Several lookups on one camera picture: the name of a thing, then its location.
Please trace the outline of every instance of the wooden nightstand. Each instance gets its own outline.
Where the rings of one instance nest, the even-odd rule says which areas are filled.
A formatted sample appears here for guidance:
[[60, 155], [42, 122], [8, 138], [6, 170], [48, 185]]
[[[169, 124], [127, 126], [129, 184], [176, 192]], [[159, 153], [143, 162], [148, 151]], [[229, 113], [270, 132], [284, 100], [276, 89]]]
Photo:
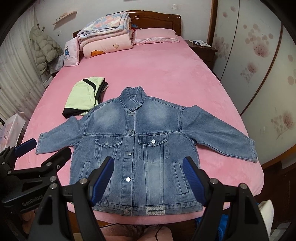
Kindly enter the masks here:
[[212, 70], [214, 66], [214, 56], [218, 50], [213, 47], [203, 47], [196, 45], [191, 43], [189, 40], [185, 41], [189, 47], [201, 58], [201, 60], [205, 62], [209, 69]]

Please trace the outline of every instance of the bed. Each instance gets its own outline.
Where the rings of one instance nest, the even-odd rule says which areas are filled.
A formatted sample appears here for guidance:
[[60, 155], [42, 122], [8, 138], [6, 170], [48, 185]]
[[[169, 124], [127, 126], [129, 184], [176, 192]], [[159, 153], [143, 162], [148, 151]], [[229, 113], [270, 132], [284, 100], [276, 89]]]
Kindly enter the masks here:
[[[181, 17], [150, 11], [129, 11], [132, 23], [141, 28], [170, 28], [181, 34]], [[198, 105], [247, 135], [242, 119], [230, 97], [206, 64], [178, 37], [179, 43], [135, 45], [132, 49], [82, 58], [78, 66], [63, 67], [54, 77], [37, 105], [28, 124], [23, 142], [35, 138], [66, 121], [62, 112], [74, 84], [92, 76], [105, 77], [109, 83], [103, 101], [118, 97], [126, 87], [142, 86], [154, 96], [182, 106]], [[204, 146], [197, 146], [200, 165], [209, 177], [237, 186], [246, 183], [253, 195], [261, 192], [264, 183], [262, 168], [257, 162], [225, 157]], [[52, 153], [36, 155], [31, 151], [19, 158], [16, 169], [37, 167]], [[69, 184], [70, 161], [58, 172], [62, 185]], [[68, 209], [74, 212], [72, 204]], [[162, 224], [202, 216], [203, 211], [156, 216], [121, 216], [94, 211], [98, 220], [124, 224]]]

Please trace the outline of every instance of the folded green garment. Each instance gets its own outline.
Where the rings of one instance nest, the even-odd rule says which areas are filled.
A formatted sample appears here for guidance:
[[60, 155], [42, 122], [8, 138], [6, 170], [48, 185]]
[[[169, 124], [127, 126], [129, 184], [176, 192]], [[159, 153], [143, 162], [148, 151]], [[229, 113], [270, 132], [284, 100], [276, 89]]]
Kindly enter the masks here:
[[104, 77], [90, 77], [78, 81], [71, 90], [63, 116], [85, 115], [101, 102], [102, 92], [108, 87]]

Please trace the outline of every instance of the pocket flap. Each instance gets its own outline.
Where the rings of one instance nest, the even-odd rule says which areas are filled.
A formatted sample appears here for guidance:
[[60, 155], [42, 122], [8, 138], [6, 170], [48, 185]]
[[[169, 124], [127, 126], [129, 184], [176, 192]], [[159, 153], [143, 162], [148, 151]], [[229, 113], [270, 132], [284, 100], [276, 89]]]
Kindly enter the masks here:
[[105, 148], [122, 144], [122, 137], [119, 136], [97, 136], [95, 143]]
[[149, 136], [139, 136], [139, 144], [146, 146], [157, 146], [161, 143], [164, 143], [168, 140], [168, 135], [158, 134], [158, 135], [149, 135]]

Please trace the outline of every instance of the curtain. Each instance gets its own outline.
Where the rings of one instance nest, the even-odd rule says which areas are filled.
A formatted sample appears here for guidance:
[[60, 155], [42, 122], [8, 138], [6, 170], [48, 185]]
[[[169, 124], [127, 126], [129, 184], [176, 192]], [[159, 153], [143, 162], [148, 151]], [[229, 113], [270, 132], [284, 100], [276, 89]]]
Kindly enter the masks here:
[[24, 112], [24, 129], [45, 91], [29, 37], [34, 18], [32, 6], [19, 17], [0, 46], [0, 118], [5, 121]]

